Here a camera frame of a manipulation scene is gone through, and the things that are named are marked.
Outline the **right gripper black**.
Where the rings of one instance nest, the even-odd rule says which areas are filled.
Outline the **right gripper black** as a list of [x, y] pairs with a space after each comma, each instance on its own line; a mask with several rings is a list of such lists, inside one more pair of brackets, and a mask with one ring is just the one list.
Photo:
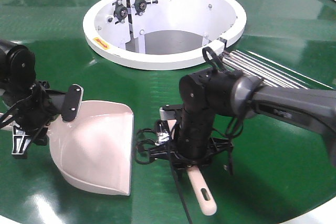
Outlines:
[[229, 122], [225, 133], [213, 128], [215, 113], [210, 109], [189, 113], [184, 108], [179, 120], [157, 120], [151, 133], [157, 140], [148, 140], [148, 163], [157, 159], [170, 162], [174, 170], [184, 170], [187, 166], [207, 166], [213, 156], [228, 152], [227, 168], [233, 173], [234, 119]]

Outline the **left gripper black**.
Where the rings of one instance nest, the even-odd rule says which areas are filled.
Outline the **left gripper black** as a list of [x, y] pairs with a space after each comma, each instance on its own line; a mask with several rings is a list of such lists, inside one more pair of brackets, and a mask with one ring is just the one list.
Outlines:
[[12, 156], [27, 159], [31, 143], [47, 145], [47, 126], [61, 114], [66, 93], [48, 88], [48, 82], [36, 82], [29, 95], [15, 102], [1, 116], [1, 129], [12, 129]]

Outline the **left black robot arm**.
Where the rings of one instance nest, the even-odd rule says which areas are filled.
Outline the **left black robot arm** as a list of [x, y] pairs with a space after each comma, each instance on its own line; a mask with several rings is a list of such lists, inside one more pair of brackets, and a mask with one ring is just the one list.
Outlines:
[[12, 156], [26, 159], [32, 143], [47, 144], [47, 125], [61, 114], [65, 93], [38, 81], [35, 55], [26, 46], [1, 40], [1, 127], [14, 123]]

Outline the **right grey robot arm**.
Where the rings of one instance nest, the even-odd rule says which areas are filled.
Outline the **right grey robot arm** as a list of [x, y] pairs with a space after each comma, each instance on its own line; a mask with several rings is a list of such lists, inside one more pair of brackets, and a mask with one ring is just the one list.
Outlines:
[[213, 68], [183, 76], [183, 104], [175, 106], [177, 128], [164, 144], [149, 149], [150, 160], [170, 160], [178, 169], [207, 165], [231, 152], [232, 139], [247, 118], [263, 114], [316, 132], [335, 163], [335, 91], [271, 87], [241, 71]]

